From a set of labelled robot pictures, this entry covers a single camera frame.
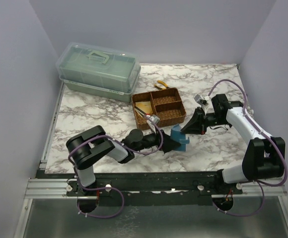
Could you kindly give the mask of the blue leather card holder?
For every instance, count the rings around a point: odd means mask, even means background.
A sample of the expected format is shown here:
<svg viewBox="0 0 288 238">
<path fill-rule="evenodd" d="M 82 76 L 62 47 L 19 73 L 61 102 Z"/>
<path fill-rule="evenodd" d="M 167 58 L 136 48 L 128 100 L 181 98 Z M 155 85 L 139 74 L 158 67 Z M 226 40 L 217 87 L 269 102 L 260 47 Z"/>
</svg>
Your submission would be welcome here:
<svg viewBox="0 0 288 238">
<path fill-rule="evenodd" d="M 186 138 L 185 134 L 181 133 L 182 127 L 179 124 L 174 125 L 171 128 L 171 139 L 178 142 L 180 146 L 177 148 L 173 149 L 174 151 L 179 151 L 179 152 L 185 152 L 186 151 L 186 145 L 190 143 L 190 138 Z"/>
</svg>

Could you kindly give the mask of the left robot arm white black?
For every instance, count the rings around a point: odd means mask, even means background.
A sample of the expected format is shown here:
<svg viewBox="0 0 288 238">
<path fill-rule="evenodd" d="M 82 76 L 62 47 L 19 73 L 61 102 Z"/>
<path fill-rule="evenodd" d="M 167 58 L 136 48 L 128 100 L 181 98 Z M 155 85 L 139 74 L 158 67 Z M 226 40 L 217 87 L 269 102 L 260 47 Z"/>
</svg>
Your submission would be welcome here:
<svg viewBox="0 0 288 238">
<path fill-rule="evenodd" d="M 89 187 L 96 178 L 93 165 L 104 156 L 125 164 L 134 159 L 135 154 L 142 154 L 143 149 L 156 146 L 157 151 L 168 153 L 178 149 L 181 144 L 163 130 L 144 135 L 139 129 L 133 129 L 121 142 L 108 136 L 102 126 L 95 126 L 66 142 L 69 161 L 82 187 Z"/>
</svg>

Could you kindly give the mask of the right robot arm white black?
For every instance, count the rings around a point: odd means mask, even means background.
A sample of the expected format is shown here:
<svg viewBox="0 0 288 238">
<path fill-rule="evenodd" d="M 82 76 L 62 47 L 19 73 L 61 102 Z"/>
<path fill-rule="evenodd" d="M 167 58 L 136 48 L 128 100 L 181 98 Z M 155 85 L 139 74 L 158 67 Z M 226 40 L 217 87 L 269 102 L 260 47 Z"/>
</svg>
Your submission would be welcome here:
<svg viewBox="0 0 288 238">
<path fill-rule="evenodd" d="M 240 165 L 218 172 L 222 182 L 238 183 L 283 176 L 285 141 L 271 136 L 249 119 L 240 101 L 229 101 L 225 94 L 217 94 L 213 98 L 196 95 L 195 101 L 199 106 L 181 129 L 182 134 L 204 135 L 209 127 L 229 125 L 247 144 Z"/>
</svg>

